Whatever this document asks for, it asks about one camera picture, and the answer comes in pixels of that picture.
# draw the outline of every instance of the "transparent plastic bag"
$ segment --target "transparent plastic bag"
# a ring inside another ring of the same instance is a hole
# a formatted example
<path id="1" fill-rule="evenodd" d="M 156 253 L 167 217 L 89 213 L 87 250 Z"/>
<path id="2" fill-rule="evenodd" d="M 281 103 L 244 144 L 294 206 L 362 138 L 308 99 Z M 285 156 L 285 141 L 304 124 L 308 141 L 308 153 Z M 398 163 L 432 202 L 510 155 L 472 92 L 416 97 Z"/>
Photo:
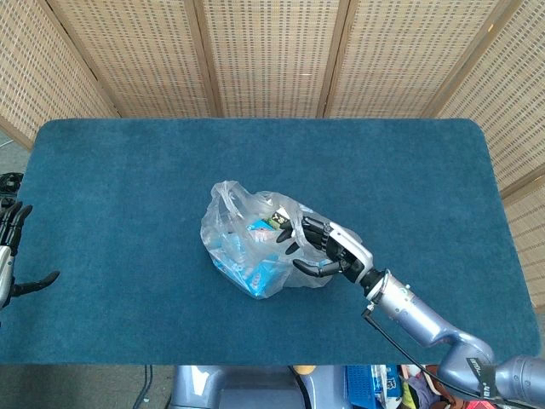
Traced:
<path id="1" fill-rule="evenodd" d="M 321 287 L 331 277 L 311 277 L 294 267 L 296 258 L 312 265 L 330 262 L 305 239 L 303 214 L 328 221 L 295 200 L 275 192 L 248 193 L 237 181 L 216 183 L 201 222 L 201 239 L 214 265 L 254 298 L 267 298 L 283 287 Z M 287 256 L 293 240 L 277 243 L 280 224 L 290 220 L 301 247 Z"/>

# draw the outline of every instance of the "robotic hand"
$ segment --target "robotic hand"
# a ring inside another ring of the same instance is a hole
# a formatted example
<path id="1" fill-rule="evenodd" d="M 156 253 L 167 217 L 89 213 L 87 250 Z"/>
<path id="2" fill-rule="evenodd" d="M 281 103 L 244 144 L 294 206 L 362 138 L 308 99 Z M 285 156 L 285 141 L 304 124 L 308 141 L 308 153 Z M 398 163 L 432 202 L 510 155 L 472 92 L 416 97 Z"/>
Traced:
<path id="1" fill-rule="evenodd" d="M 0 212 L 0 309 L 6 307 L 12 297 L 39 291 L 51 285 L 60 274 L 54 271 L 35 283 L 15 283 L 14 259 L 19 248 L 23 224 L 31 211 L 32 206 L 23 207 L 22 202 L 15 202 Z"/>
<path id="2" fill-rule="evenodd" d="M 346 229 L 308 216 L 303 217 L 301 224 L 308 242 L 323 251 L 331 263 L 314 267 L 294 260 L 294 265 L 304 274 L 314 277 L 342 274 L 354 284 L 361 285 L 370 301 L 363 313 L 364 318 L 423 371 L 426 369 L 371 318 L 375 306 L 423 347 L 448 343 L 450 350 L 439 365 L 438 376 L 429 372 L 428 375 L 435 377 L 451 393 L 466 400 L 488 400 L 515 407 L 529 406 L 511 400 L 545 406 L 545 360 L 519 355 L 495 365 L 494 353 L 487 343 L 443 319 L 388 270 L 376 270 L 372 254 Z M 293 233 L 290 222 L 281 228 L 284 231 L 278 236 L 279 243 L 290 239 Z M 298 244 L 293 243 L 286 254 L 298 249 Z"/>

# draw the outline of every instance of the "rattan screen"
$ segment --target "rattan screen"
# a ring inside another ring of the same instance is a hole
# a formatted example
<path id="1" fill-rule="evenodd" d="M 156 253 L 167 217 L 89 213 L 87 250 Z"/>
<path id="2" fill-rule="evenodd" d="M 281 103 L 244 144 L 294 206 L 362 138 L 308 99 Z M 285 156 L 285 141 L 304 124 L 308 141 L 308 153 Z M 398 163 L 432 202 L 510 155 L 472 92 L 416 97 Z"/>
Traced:
<path id="1" fill-rule="evenodd" d="M 2 121 L 33 141 L 52 118 L 111 116 L 117 116 L 112 103 L 38 2 L 1 1 Z"/>
<path id="2" fill-rule="evenodd" d="M 500 188 L 545 163 L 545 2 L 525 0 L 440 113 L 483 129 Z"/>
<path id="3" fill-rule="evenodd" d="M 536 306 L 545 304 L 545 186 L 506 208 L 528 291 Z"/>
<path id="4" fill-rule="evenodd" d="M 204 1 L 226 116 L 316 116 L 338 3 Z"/>
<path id="5" fill-rule="evenodd" d="M 124 116 L 209 116 L 186 2 L 49 2 Z"/>
<path id="6" fill-rule="evenodd" d="M 360 0 L 331 117 L 419 117 L 497 0 Z"/>

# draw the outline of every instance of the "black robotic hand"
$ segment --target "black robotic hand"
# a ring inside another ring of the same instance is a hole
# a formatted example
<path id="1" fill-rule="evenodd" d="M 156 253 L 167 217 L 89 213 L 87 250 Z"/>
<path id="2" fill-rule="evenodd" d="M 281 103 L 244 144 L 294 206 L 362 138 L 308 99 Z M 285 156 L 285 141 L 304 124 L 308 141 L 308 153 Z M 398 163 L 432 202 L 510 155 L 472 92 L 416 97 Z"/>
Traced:
<path id="1" fill-rule="evenodd" d="M 25 219 L 31 214 L 32 206 L 15 202 L 0 212 L 0 308 L 9 304 L 12 297 L 39 291 L 51 285 L 60 272 L 54 271 L 37 282 L 16 284 L 13 276 L 14 258 L 19 250 L 19 242 Z"/>
<path id="2" fill-rule="evenodd" d="M 295 259 L 294 265 L 304 274 L 313 277 L 327 277 L 334 274 L 344 274 L 354 282 L 361 271 L 364 269 L 364 264 L 341 243 L 334 239 L 335 228 L 328 222 L 304 216 L 301 220 L 303 232 L 307 241 L 317 250 L 322 251 L 332 261 L 325 265 L 312 266 L 302 260 Z M 290 222 L 286 222 L 280 226 L 283 232 L 278 236 L 277 243 L 282 243 L 290 239 L 293 233 L 293 226 Z M 299 250 L 299 245 L 294 242 L 286 250 L 286 254 L 292 254 Z"/>

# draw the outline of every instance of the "table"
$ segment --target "table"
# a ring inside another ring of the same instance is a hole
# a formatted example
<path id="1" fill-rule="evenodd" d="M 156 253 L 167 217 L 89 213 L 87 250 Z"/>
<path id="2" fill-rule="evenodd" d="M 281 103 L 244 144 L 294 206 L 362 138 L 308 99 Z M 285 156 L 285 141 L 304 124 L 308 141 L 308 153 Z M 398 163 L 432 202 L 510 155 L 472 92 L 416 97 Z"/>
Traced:
<path id="1" fill-rule="evenodd" d="M 18 281 L 61 276 L 2 311 L 0 361 L 358 364 L 406 359 L 361 319 L 361 290 L 254 300 L 199 238 L 223 180 L 277 191 L 356 231 L 378 268 L 499 360 L 538 332 L 485 138 L 466 119 L 68 119 L 45 124 L 20 199 Z M 421 349 L 376 314 L 420 361 Z"/>

